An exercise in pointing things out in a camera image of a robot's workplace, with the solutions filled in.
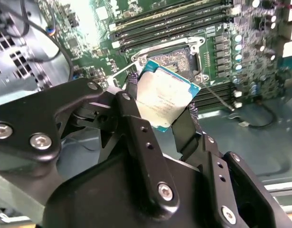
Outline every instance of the capacitor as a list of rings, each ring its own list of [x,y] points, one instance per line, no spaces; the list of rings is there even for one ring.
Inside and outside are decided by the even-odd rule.
[[[254,47],[255,47],[255,49],[257,49],[258,51],[264,51],[264,49],[265,49],[265,46],[262,45],[262,44],[256,44]]]
[[[241,65],[241,64],[235,64],[235,65],[233,66],[233,69],[234,69],[234,70],[241,70],[241,69],[242,69],[242,65]]]
[[[277,20],[277,16],[276,15],[266,15],[265,19],[266,19],[266,21],[270,21],[273,23]]]
[[[235,35],[235,36],[233,37],[233,40],[234,40],[236,43],[241,42],[242,39],[243,39],[242,35],[239,35],[239,34],[238,34],[238,35]]]
[[[234,84],[239,84],[239,82],[240,82],[236,76],[234,76],[231,80]]]
[[[276,23],[267,21],[267,22],[265,22],[265,26],[269,29],[274,29],[276,26]]]
[[[261,5],[265,10],[271,10],[274,8],[274,2],[271,0],[263,0]]]
[[[243,46],[241,44],[234,45],[234,50],[240,51],[242,50]]]
[[[273,61],[275,59],[275,54],[273,53],[266,53],[265,56],[270,59],[271,61]]]
[[[249,94],[252,96],[256,95],[256,90],[254,89],[249,90]]]
[[[243,57],[242,57],[241,54],[234,55],[234,59],[235,59],[236,61],[241,61],[242,58],[243,58]]]
[[[260,5],[260,0],[252,0],[251,5],[253,8],[258,8]]]

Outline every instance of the motherboard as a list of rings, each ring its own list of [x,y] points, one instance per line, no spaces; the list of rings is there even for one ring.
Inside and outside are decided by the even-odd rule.
[[[235,108],[258,95],[270,99],[284,93],[277,67],[284,7],[276,1],[48,1],[75,78],[122,87],[131,71],[140,73],[152,59],[204,87],[195,98],[200,109],[221,106],[208,88]],[[46,4],[37,2],[50,21]]]

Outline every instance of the black cable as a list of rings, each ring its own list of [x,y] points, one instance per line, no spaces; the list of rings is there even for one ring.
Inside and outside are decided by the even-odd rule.
[[[35,29],[40,31],[42,34],[44,34],[46,37],[48,37],[59,48],[60,52],[65,56],[65,59],[66,59],[67,63],[69,64],[69,67],[70,67],[70,73],[69,73],[68,80],[72,81],[73,74],[74,74],[74,65],[73,65],[73,62],[71,60],[71,57],[67,54],[66,50],[53,37],[48,35],[46,33],[46,31],[44,31],[39,25],[35,24],[34,22],[30,21],[29,19],[26,19],[26,18],[22,17],[20,14],[18,14],[14,10],[12,10],[10,7],[5,5],[1,1],[0,1],[0,9],[3,10],[3,11],[11,13],[14,17],[19,18],[23,22],[29,24],[30,26],[34,27]]]
[[[67,138],[67,139],[70,139],[70,140],[74,141],[75,143],[77,143],[78,145],[84,147],[88,151],[91,151],[91,152],[97,151],[97,149],[90,149],[90,148],[86,147],[85,145],[83,145],[80,141],[78,141],[75,138]]]
[[[20,7],[21,7],[22,17],[25,19],[28,19],[28,13],[27,13],[27,9],[26,9],[25,0],[20,0]],[[5,31],[5,33],[12,38],[22,38],[25,35],[27,35],[29,31],[30,31],[30,25],[28,23],[24,22],[23,23],[23,31],[20,35],[11,34],[8,31]]]
[[[255,103],[258,104],[263,109],[265,109],[268,113],[270,113],[272,118],[271,118],[271,121],[269,123],[264,124],[264,125],[252,125],[249,122],[243,120],[242,117],[240,117],[240,116],[229,117],[229,119],[231,119],[231,120],[236,119],[236,120],[239,121],[239,124],[241,126],[250,127],[250,128],[253,128],[253,129],[263,129],[263,128],[269,127],[269,126],[271,126],[271,125],[273,125],[274,123],[277,122],[278,117],[277,117],[277,115],[275,114],[275,112],[272,109],[270,109],[269,107],[264,105],[261,100],[257,100]]]

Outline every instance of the ram slot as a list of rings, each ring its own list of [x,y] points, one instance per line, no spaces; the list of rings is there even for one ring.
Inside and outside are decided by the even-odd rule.
[[[110,26],[110,31],[111,32],[117,32],[117,31],[123,30],[123,29],[125,29],[127,27],[131,27],[131,26],[133,26],[135,24],[145,23],[147,21],[152,21],[153,19],[157,19],[157,18],[163,18],[163,17],[166,17],[168,15],[174,15],[175,13],[181,12],[183,10],[191,9],[192,7],[199,7],[199,6],[203,5],[203,4],[207,4],[207,3],[211,2],[211,1],[212,0],[201,0],[201,1],[197,1],[197,2],[194,2],[194,3],[188,4],[188,5],[185,5],[185,6],[176,7],[176,9],[166,10],[166,11],[163,11],[161,13],[154,14],[154,15],[151,15],[151,16],[148,16],[148,17],[142,17],[140,19],[133,20],[133,21],[130,21],[130,22],[122,24],[122,25],[114,24],[114,26]]]
[[[234,101],[232,96],[233,87],[230,83],[211,86],[210,89],[214,91],[215,94],[218,95],[219,98],[222,99],[224,102],[232,105]],[[192,101],[195,103],[196,107],[198,107],[199,110],[223,106],[220,100],[206,88],[202,88],[198,95]]]
[[[151,29],[154,28],[155,25],[158,23],[164,23],[166,24],[168,21],[180,21],[184,20],[190,16],[197,15],[199,11],[202,11],[203,9],[213,7],[213,6],[221,6],[221,0],[212,0],[210,2],[207,2],[201,6],[189,8],[180,12],[176,12],[164,17],[160,18],[153,18],[149,21],[140,21],[138,24],[134,24],[132,26],[126,27],[122,30],[119,30],[113,34],[114,37],[122,37],[124,34],[128,33],[129,31],[135,30],[135,29]]]
[[[191,23],[197,19],[213,16],[216,14],[223,14],[223,9],[217,6],[213,6],[211,8],[206,9],[200,9],[184,16],[175,17],[161,23],[151,24],[147,27],[141,27],[135,30],[131,30],[130,32],[122,33],[116,40],[135,38],[140,36],[141,34],[144,36],[150,33],[155,33],[160,30],[169,29],[174,26],[179,26],[185,23]]]
[[[170,4],[170,5],[167,5],[167,6],[164,6],[164,7],[160,7],[160,8],[151,10],[151,11],[139,13],[138,15],[133,16],[133,17],[129,17],[129,18],[124,18],[122,20],[118,20],[118,21],[115,22],[115,24],[116,25],[121,25],[121,24],[130,22],[130,21],[135,21],[135,20],[138,20],[138,19],[141,19],[141,18],[144,18],[144,17],[148,17],[148,16],[151,16],[151,15],[158,14],[160,12],[165,11],[166,9],[170,10],[170,9],[173,9],[173,8],[178,8],[178,7],[182,7],[182,6],[185,6],[185,5],[189,5],[189,4],[193,3],[193,2],[194,2],[194,0],[182,0],[182,1],[176,2],[174,4]]]
[[[147,35],[145,37],[140,36],[137,39],[132,39],[124,43],[120,43],[120,50],[121,52],[126,52],[127,50],[130,50],[136,46],[140,47],[142,45],[147,45],[149,42],[160,41],[160,40],[172,38],[175,36],[189,35],[189,33],[192,32],[193,30],[203,29],[208,26],[217,25],[217,24],[220,24],[221,22],[226,22],[227,19],[228,17],[225,15],[215,15],[212,17],[196,20],[192,23],[180,25],[175,28],[170,28],[165,31]]]

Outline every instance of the hex bolt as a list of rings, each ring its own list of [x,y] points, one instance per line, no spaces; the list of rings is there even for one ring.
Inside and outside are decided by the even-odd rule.
[[[230,224],[234,225],[236,223],[235,215],[228,207],[222,206],[222,213]]]
[[[131,98],[130,98],[129,95],[127,95],[127,94],[122,94],[122,96],[123,96],[126,100],[128,100],[128,101],[131,100]]]
[[[89,86],[90,89],[93,89],[93,90],[97,90],[98,89],[94,82],[88,82],[88,86]]]
[[[31,137],[30,144],[38,150],[46,150],[52,145],[52,140],[45,134],[35,134]]]
[[[13,129],[3,123],[0,123],[0,139],[6,139],[13,134]]]
[[[173,192],[167,184],[159,184],[158,186],[159,194],[164,200],[170,201],[173,198]]]
[[[211,138],[209,135],[208,135],[208,140],[209,140],[209,142],[214,143],[213,138]]]
[[[237,156],[235,153],[233,153],[232,156],[233,156],[233,158],[234,158],[237,162],[240,161],[239,156]]]

